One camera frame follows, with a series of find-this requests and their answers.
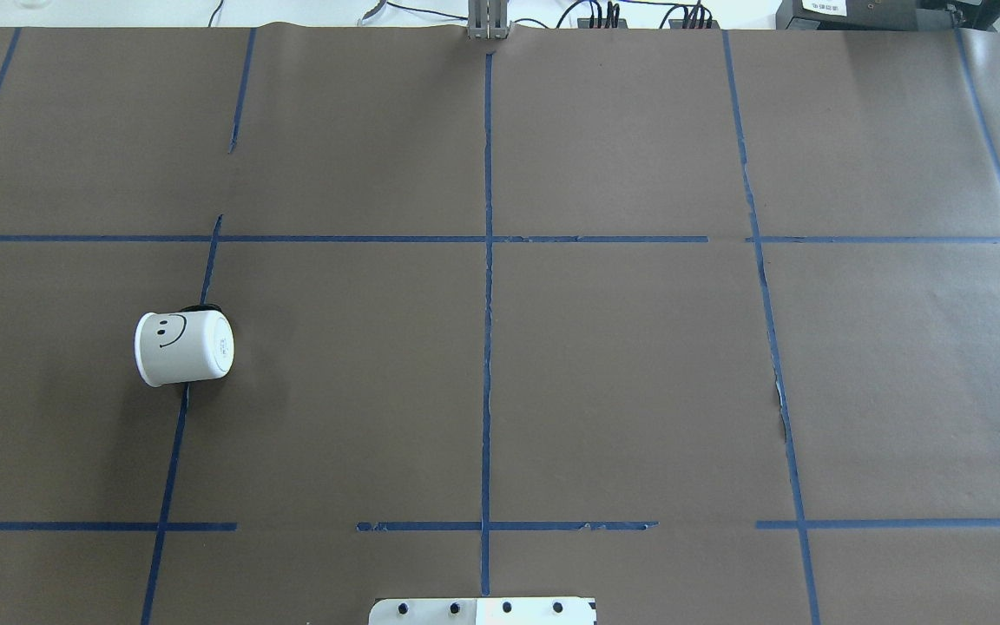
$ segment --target white bracket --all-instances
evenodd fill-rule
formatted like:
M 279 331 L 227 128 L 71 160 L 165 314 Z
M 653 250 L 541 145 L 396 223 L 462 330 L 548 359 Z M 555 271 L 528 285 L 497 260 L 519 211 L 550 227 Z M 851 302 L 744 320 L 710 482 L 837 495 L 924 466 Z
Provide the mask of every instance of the white bracket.
M 469 0 L 469 39 L 507 39 L 508 0 Z
M 381 600 L 369 625 L 596 625 L 596 600 L 582 597 L 488 597 Z

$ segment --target white metal plate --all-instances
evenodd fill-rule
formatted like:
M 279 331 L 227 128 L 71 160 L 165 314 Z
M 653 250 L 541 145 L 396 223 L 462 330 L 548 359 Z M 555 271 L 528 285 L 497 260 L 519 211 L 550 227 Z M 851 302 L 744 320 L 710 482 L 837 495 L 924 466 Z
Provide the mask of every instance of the white metal plate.
M 595 625 L 596 600 L 582 597 L 488 597 L 381 600 L 369 625 Z

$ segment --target white mug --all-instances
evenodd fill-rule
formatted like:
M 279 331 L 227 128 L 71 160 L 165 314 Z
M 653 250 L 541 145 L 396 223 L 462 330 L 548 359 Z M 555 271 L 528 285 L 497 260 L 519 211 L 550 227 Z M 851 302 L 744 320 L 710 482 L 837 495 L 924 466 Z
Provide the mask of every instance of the white mug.
M 217 379 L 234 363 L 234 331 L 217 306 L 146 312 L 134 332 L 134 356 L 149 386 Z

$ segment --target smiley face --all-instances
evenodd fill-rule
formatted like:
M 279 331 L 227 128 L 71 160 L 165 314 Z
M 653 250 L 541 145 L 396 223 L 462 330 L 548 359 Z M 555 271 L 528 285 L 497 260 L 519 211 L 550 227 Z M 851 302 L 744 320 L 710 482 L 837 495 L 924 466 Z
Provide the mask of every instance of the smiley face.
M 156 336 L 161 337 L 160 340 L 166 340 L 172 335 L 175 335 L 175 338 L 169 340 L 167 343 L 161 344 L 160 345 L 161 349 L 166 348 L 168 347 L 168 345 L 172 345 L 173 343 L 175 343 L 175 341 L 180 340 L 180 337 L 183 336 L 183 331 L 186 331 L 186 329 L 188 328 L 187 317 L 184 317 L 183 315 L 180 315 L 177 312 L 171 313 L 171 315 L 166 315 L 166 317 L 169 317 L 169 319 L 160 320 L 160 329 L 159 331 L 156 331 Z M 182 323 L 181 324 L 169 323 L 169 321 L 174 321 L 173 319 L 171 319 L 171 317 L 179 317 Z M 175 329 L 175 326 L 177 325 L 180 326 L 179 331 Z

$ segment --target white background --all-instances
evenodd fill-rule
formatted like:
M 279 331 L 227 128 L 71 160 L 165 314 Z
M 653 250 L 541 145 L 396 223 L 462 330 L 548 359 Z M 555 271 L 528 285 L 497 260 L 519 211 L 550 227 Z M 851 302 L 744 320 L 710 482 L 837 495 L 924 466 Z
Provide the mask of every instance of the white background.
M 397 4 L 436 9 L 464 16 L 465 0 L 393 0 Z M 774 11 L 780 0 L 706 0 L 722 28 L 773 28 Z M 40 9 L 20 7 L 19 0 L 0 0 L 0 25 L 47 25 L 47 27 L 202 27 L 218 0 L 50 0 Z M 215 24 L 222 27 L 253 27 L 274 21 L 304 25 L 357 25 L 358 17 L 376 0 L 226 0 Z M 551 27 L 558 23 L 569 1 L 510 0 L 508 17 L 535 17 Z M 624 4 L 620 16 L 630 28 L 655 28 L 666 13 L 664 7 Z M 587 16 L 588 8 L 570 12 L 567 24 Z M 439 17 L 385 7 L 365 25 L 430 25 Z M 997 20 L 1000 30 L 1000 19 Z

